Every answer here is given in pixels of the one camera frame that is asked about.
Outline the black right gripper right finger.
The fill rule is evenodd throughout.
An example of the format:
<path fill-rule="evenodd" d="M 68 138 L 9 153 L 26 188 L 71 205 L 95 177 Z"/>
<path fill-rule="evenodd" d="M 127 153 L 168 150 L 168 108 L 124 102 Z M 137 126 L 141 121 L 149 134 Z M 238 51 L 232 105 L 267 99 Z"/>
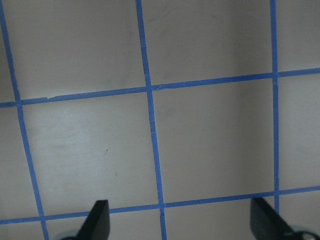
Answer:
<path fill-rule="evenodd" d="M 250 200 L 250 230 L 256 240 L 294 240 L 295 232 L 261 197 Z"/>

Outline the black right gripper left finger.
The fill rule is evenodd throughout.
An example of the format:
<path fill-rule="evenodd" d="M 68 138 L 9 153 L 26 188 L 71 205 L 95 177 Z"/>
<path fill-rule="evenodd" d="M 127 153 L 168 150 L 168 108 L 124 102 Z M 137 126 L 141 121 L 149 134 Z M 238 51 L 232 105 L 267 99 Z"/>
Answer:
<path fill-rule="evenodd" d="M 76 240 L 107 240 L 110 235 L 108 200 L 97 200 L 75 236 Z"/>

